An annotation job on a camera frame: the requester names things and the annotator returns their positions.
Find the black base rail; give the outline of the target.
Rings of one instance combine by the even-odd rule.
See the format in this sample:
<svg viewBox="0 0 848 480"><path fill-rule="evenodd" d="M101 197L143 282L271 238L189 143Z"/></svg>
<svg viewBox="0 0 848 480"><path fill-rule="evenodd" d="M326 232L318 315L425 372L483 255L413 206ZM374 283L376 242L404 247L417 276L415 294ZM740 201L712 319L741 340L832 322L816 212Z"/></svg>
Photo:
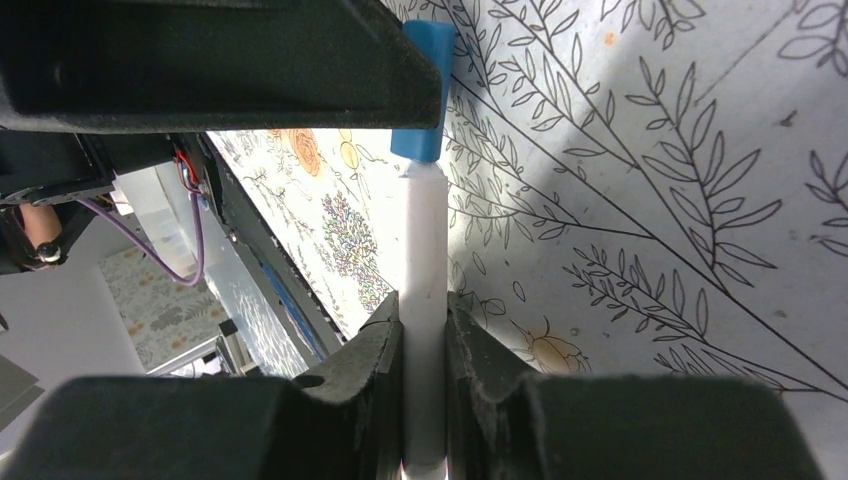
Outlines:
<svg viewBox="0 0 848 480"><path fill-rule="evenodd" d="M199 133L193 141L203 156L219 224L274 312L276 323L309 366L322 362L340 349L344 336L209 136Z"/></svg>

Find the white pen blue tip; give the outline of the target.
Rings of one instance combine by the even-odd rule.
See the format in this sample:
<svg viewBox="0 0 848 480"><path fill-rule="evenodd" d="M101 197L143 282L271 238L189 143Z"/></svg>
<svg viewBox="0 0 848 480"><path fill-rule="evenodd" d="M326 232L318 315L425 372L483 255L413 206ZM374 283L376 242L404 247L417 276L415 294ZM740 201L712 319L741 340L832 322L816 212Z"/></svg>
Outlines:
<svg viewBox="0 0 848 480"><path fill-rule="evenodd" d="M412 162L400 177L398 200L398 306L404 342L402 468L408 479L443 479L447 177L435 163Z"/></svg>

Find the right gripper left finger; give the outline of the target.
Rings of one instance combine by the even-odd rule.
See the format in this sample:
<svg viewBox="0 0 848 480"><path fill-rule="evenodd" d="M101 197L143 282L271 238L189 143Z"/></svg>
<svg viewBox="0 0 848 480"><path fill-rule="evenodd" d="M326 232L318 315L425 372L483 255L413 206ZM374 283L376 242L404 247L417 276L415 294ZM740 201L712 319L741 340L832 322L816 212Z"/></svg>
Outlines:
<svg viewBox="0 0 848 480"><path fill-rule="evenodd" d="M82 377L45 400L6 479L396 479L403 327L390 294L320 364L276 376Z"/></svg>

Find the floral table mat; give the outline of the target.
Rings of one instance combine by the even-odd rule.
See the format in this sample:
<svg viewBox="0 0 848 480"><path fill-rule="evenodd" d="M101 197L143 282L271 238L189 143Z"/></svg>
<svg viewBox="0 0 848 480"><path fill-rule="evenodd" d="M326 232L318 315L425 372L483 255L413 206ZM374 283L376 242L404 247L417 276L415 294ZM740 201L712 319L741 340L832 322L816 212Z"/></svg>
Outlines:
<svg viewBox="0 0 848 480"><path fill-rule="evenodd" d="M847 5L392 1L453 24L449 286L551 373L734 375L847 475Z"/></svg>

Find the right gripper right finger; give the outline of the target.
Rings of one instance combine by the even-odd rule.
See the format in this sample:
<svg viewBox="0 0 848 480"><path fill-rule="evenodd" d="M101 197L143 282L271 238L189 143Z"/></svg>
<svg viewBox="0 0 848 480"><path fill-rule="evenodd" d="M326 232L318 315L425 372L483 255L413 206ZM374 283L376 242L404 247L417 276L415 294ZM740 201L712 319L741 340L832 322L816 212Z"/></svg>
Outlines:
<svg viewBox="0 0 848 480"><path fill-rule="evenodd" d="M448 296L453 479L818 479L783 403L722 377L543 374Z"/></svg>

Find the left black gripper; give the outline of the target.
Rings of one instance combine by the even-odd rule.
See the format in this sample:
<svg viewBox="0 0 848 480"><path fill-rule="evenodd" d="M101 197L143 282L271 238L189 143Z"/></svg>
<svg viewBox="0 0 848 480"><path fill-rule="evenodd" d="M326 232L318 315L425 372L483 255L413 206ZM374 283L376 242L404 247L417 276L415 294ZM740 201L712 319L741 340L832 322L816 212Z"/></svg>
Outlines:
<svg viewBox="0 0 848 480"><path fill-rule="evenodd" d="M5 1L1 273L44 264L22 205L56 208L65 261L79 201L118 176L182 162L208 184L199 133L117 134L429 128L441 87L378 1Z"/></svg>

